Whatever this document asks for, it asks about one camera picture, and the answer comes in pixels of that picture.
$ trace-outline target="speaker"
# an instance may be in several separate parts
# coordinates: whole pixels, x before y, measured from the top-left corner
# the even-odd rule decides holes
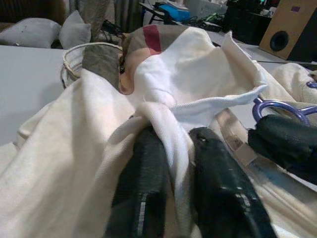
[[[281,0],[259,47],[284,60],[317,61],[317,0]]]

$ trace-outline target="white table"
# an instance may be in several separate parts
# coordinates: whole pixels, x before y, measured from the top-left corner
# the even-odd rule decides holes
[[[0,146],[63,91],[63,50],[0,46]]]

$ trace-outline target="table surface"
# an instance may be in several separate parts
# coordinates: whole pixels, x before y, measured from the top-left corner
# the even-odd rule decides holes
[[[209,35],[221,45],[224,33]],[[0,146],[15,141],[18,128],[63,92],[59,75],[63,53],[64,50],[0,46]],[[280,64],[261,65],[272,72]],[[250,108],[252,105],[233,109],[245,127],[255,124],[253,118],[246,117],[245,111]]]

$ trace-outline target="gray pillow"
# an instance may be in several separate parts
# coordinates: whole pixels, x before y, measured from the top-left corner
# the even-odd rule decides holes
[[[74,11],[64,22],[59,41],[64,49],[90,42],[90,24],[85,24],[78,11]]]
[[[27,18],[0,33],[0,44],[51,48],[61,26],[44,18]]]

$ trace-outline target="blue object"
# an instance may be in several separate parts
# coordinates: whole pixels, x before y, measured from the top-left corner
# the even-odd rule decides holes
[[[262,110],[267,107],[281,108],[294,114],[303,124],[310,125],[308,118],[309,114],[317,113],[317,106],[306,107],[297,109],[287,103],[276,101],[276,100],[262,100],[257,97],[253,101],[255,105],[252,108],[252,114],[256,122],[262,118]]]
[[[317,88],[317,83],[316,82],[307,82],[306,85],[310,88]]]
[[[184,21],[190,18],[189,11],[180,10],[170,5],[161,5],[159,7],[167,11],[175,21]]]

